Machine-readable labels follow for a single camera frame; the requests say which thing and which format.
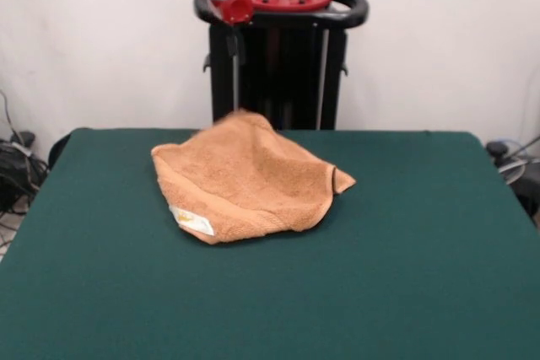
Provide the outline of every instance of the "white backdrop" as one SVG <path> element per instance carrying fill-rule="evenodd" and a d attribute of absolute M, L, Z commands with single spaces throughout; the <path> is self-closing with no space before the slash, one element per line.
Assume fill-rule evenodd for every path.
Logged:
<path fill-rule="evenodd" d="M 540 0 L 369 1 L 338 127 L 540 132 Z M 0 0 L 0 87 L 42 154 L 78 126 L 209 125 L 207 53 L 192 0 Z"/>

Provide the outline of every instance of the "red cap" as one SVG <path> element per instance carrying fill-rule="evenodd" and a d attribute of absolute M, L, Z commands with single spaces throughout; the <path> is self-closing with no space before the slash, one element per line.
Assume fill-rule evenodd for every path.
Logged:
<path fill-rule="evenodd" d="M 247 23 L 253 17 L 252 0 L 224 0 L 218 7 L 227 24 Z"/>

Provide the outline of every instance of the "orange towel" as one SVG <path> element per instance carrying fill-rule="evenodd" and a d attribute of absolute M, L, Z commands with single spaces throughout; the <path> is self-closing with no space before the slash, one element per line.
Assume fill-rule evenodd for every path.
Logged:
<path fill-rule="evenodd" d="M 176 221 L 208 244 L 313 228 L 355 183 L 244 111 L 152 157 Z"/>

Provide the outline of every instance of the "green table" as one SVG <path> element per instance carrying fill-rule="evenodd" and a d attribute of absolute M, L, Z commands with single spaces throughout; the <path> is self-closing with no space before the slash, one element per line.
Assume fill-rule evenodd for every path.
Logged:
<path fill-rule="evenodd" d="M 358 184 L 208 246 L 149 155 L 191 133 L 73 134 L 0 263 L 1 359 L 540 358 L 540 241 L 474 137 L 288 132 Z"/>

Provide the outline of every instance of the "white tag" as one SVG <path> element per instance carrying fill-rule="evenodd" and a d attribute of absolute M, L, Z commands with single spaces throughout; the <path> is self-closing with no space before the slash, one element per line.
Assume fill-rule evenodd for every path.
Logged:
<path fill-rule="evenodd" d="M 210 221 L 208 221 L 205 217 L 201 217 L 193 212 L 182 210 L 181 208 L 175 206 L 169 206 L 169 209 L 172 212 L 172 215 L 175 216 L 175 220 L 182 227 L 190 228 L 194 231 L 198 231 L 202 234 L 210 236 L 215 235 L 212 225 L 210 225 Z"/>

